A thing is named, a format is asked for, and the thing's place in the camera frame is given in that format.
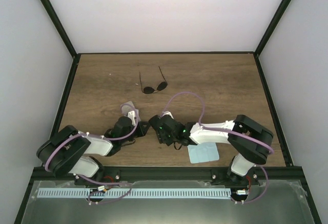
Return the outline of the round black sunglasses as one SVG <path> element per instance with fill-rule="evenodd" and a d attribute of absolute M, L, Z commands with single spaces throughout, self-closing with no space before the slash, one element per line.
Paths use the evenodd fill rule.
<path fill-rule="evenodd" d="M 150 95 L 150 94 L 154 94 L 154 93 L 163 91 L 164 89 L 167 88 L 168 82 L 167 82 L 160 66 L 158 66 L 158 71 L 161 75 L 161 82 L 158 82 L 156 86 L 148 85 L 148 84 L 144 85 L 143 81 L 142 81 L 141 72 L 139 72 L 139 83 L 140 83 L 141 92 L 143 94 Z"/>

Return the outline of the black geometric glasses case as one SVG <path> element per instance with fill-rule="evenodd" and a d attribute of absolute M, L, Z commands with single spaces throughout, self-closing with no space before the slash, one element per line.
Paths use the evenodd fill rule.
<path fill-rule="evenodd" d="M 149 119 L 149 124 L 156 132 L 162 128 L 161 117 L 159 115 L 154 115 Z"/>

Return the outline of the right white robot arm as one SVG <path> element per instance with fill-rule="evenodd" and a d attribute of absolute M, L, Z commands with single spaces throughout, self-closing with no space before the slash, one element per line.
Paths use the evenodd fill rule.
<path fill-rule="evenodd" d="M 162 116 L 154 116 L 150 124 L 158 141 L 167 146 L 179 144 L 181 147 L 198 149 L 204 148 L 205 144 L 231 145 L 238 154 L 229 164 L 227 178 L 235 185 L 242 183 L 255 165 L 265 165 L 268 156 L 274 153 L 271 147 L 273 133 L 245 115 L 237 115 L 234 120 L 223 123 L 182 124 L 167 112 Z"/>

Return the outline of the grey glasses case green lining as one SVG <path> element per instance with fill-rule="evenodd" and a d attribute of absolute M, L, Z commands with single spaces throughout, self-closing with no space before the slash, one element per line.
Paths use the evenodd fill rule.
<path fill-rule="evenodd" d="M 122 114 L 123 114 L 124 116 L 126 116 L 126 117 L 127 117 L 127 113 L 128 113 L 129 111 L 131 111 L 131 110 L 138 110 L 138 109 L 134 106 L 134 104 L 133 104 L 132 101 L 128 101 L 128 102 L 122 104 L 122 105 L 120 106 L 120 108 L 121 108 L 121 112 L 122 112 Z"/>

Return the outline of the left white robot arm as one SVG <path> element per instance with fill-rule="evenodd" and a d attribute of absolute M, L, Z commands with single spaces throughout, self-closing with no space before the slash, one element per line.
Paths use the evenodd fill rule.
<path fill-rule="evenodd" d="M 88 155 L 112 156 L 122 147 L 133 144 L 136 138 L 145 136 L 149 127 L 147 121 L 127 116 L 120 117 L 102 136 L 83 133 L 67 125 L 40 146 L 36 156 L 46 171 L 56 177 L 81 174 L 93 185 L 99 185 L 105 173 L 100 163 Z"/>

